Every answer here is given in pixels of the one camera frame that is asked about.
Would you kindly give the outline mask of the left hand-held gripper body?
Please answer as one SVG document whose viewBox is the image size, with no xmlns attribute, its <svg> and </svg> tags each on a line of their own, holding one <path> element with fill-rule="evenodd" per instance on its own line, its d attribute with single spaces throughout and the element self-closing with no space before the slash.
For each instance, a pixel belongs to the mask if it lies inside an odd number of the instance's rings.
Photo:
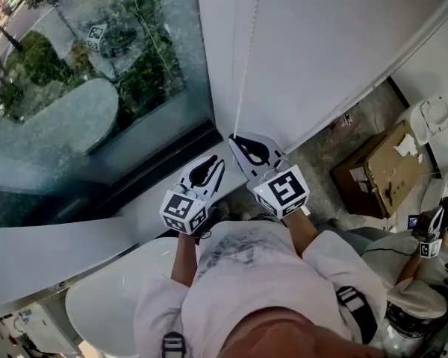
<svg viewBox="0 0 448 358">
<path fill-rule="evenodd" d="M 210 190 L 205 187 L 187 187 L 178 183 L 164 196 L 159 213 L 170 229 L 194 235 L 208 219 Z"/>
</svg>

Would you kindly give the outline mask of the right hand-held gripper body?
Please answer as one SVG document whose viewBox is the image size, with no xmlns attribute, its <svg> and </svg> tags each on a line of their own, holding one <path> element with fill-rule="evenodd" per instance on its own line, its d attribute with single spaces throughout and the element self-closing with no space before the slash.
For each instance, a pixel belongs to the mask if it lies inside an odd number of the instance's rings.
<svg viewBox="0 0 448 358">
<path fill-rule="evenodd" d="M 271 215 L 283 219 L 307 203 L 309 187 L 299 167 L 281 158 L 259 178 L 252 193 Z"/>
</svg>

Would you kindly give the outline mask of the person's left forearm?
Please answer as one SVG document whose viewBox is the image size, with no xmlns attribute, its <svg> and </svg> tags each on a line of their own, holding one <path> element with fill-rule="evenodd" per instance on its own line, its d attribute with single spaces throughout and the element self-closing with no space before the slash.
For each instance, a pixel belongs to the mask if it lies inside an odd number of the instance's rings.
<svg viewBox="0 0 448 358">
<path fill-rule="evenodd" d="M 191 287 L 197 267 L 196 239 L 180 233 L 170 278 L 184 286 Z"/>
</svg>

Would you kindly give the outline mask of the person's right forearm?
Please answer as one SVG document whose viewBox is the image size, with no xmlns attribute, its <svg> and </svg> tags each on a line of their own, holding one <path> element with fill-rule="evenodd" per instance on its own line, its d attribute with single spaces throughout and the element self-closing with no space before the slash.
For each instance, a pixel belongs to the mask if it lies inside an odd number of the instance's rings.
<svg viewBox="0 0 448 358">
<path fill-rule="evenodd" d="M 301 256 L 318 236 L 317 229 L 301 209 L 285 216 L 282 221 L 290 232 L 296 253 Z"/>
</svg>

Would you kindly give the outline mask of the person's left shoe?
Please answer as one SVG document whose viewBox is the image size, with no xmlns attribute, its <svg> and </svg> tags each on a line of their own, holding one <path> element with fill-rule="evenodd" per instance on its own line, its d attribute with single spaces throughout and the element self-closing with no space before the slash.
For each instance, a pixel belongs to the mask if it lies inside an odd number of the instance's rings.
<svg viewBox="0 0 448 358">
<path fill-rule="evenodd" d="M 213 206 L 213 220 L 217 222 L 229 221 L 231 219 L 231 211 L 225 200 L 218 201 Z"/>
</svg>

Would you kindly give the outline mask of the large brown cardboard box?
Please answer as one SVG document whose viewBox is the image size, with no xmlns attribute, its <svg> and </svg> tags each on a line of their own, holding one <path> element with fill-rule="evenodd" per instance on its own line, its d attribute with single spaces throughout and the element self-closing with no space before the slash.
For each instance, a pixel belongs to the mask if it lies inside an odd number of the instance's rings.
<svg viewBox="0 0 448 358">
<path fill-rule="evenodd" d="M 331 170 L 331 177 L 348 213 L 389 219 L 425 171 L 422 149 L 403 120 L 371 136 Z"/>
</svg>

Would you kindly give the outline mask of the operator in white shirt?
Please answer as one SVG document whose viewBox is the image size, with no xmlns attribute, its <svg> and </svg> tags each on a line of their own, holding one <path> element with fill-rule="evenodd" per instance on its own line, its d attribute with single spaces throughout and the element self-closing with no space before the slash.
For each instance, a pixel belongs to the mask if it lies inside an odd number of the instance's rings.
<svg viewBox="0 0 448 358">
<path fill-rule="evenodd" d="M 221 222 L 201 242 L 191 287 L 149 281 L 134 315 L 140 358 L 161 358 L 165 335 L 183 336 L 185 358 L 217 358 L 246 316 L 285 308 L 352 342 L 369 342 L 387 306 L 379 276 L 330 230 L 299 256 L 289 230 L 271 221 Z"/>
</svg>

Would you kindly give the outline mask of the green garden shrubs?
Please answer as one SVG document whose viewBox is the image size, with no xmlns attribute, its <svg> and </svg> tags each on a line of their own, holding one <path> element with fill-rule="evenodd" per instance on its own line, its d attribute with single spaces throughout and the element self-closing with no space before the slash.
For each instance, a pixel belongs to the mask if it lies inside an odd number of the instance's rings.
<svg viewBox="0 0 448 358">
<path fill-rule="evenodd" d="M 4 116 L 23 123 L 87 82 L 117 94 L 117 121 L 129 126 L 181 92 L 184 77 L 158 0 L 84 0 L 53 9 L 5 61 Z"/>
</svg>

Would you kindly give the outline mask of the white window sill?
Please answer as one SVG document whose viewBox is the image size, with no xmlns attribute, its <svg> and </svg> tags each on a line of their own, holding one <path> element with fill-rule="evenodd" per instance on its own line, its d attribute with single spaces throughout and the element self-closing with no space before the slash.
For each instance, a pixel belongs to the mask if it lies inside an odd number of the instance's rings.
<svg viewBox="0 0 448 358">
<path fill-rule="evenodd" d="M 109 219 L 0 228 L 0 317 L 165 233 L 160 205 L 183 171 L 152 184 Z"/>
</svg>

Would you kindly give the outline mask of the white bathtub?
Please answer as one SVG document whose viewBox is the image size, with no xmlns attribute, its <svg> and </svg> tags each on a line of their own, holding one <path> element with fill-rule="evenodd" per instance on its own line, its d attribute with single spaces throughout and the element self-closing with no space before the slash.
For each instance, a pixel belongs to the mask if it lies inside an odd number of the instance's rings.
<svg viewBox="0 0 448 358">
<path fill-rule="evenodd" d="M 66 312 L 79 336 L 110 357 L 137 358 L 133 319 L 142 289 L 168 277 L 177 251 L 174 237 L 154 239 L 74 283 Z"/>
</svg>

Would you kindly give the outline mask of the dark-framed glass window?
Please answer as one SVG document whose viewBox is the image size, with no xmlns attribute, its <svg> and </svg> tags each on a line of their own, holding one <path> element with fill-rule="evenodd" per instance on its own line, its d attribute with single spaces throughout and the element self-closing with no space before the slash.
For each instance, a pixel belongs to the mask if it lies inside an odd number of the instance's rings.
<svg viewBox="0 0 448 358">
<path fill-rule="evenodd" d="M 184 89 L 127 127 L 113 86 L 96 79 L 23 123 L 0 96 L 0 227 L 105 217 L 221 140 L 212 107 L 198 0 L 158 0 Z M 0 0 L 0 87 L 5 61 L 53 9 L 84 0 Z"/>
</svg>

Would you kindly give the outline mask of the white toilet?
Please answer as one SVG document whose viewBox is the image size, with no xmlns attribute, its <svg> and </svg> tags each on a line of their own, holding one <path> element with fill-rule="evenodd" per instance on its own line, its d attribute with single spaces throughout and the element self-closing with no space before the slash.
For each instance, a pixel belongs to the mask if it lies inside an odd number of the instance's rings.
<svg viewBox="0 0 448 358">
<path fill-rule="evenodd" d="M 426 145 L 436 134 L 448 128 L 448 100 L 435 95 L 406 109 L 396 123 L 407 121 L 419 145 Z"/>
</svg>

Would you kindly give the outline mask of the cluttered white shelf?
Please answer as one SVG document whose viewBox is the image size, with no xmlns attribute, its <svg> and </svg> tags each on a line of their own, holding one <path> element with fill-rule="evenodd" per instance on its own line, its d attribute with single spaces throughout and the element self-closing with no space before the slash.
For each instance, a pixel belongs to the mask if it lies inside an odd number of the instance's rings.
<svg viewBox="0 0 448 358">
<path fill-rule="evenodd" d="M 81 355 L 81 337 L 64 310 L 32 304 L 0 318 L 0 357 L 37 355 L 76 358 Z"/>
</svg>

